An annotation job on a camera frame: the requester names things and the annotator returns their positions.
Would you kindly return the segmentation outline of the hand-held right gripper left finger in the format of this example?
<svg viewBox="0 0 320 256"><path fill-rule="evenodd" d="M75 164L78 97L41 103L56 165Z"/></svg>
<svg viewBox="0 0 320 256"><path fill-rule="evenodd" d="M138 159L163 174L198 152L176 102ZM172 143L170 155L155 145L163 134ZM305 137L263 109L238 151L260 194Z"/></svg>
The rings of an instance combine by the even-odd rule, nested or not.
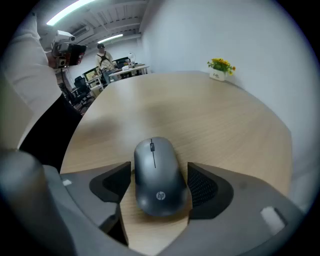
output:
<svg viewBox="0 0 320 256"><path fill-rule="evenodd" d="M66 189L83 214L99 228L118 221L120 202L131 183L131 162L61 174Z"/></svg>

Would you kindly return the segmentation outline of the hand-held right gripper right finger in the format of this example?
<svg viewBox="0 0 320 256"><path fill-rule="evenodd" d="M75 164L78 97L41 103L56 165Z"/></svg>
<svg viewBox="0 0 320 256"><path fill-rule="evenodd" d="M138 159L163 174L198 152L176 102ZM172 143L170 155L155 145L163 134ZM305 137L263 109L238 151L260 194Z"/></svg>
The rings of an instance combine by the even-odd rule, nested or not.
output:
<svg viewBox="0 0 320 256"><path fill-rule="evenodd" d="M304 218L282 193L250 175L189 162L187 185L188 224L164 256L271 256Z"/></svg>

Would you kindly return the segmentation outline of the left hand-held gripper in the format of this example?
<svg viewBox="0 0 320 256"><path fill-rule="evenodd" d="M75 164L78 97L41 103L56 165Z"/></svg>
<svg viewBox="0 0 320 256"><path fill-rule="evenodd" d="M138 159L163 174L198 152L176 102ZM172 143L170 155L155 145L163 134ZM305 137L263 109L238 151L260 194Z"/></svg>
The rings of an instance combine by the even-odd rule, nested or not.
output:
<svg viewBox="0 0 320 256"><path fill-rule="evenodd" d="M40 43L51 68L77 66L87 51L87 46L78 44L76 37L67 31L56 30L47 40Z"/></svg>

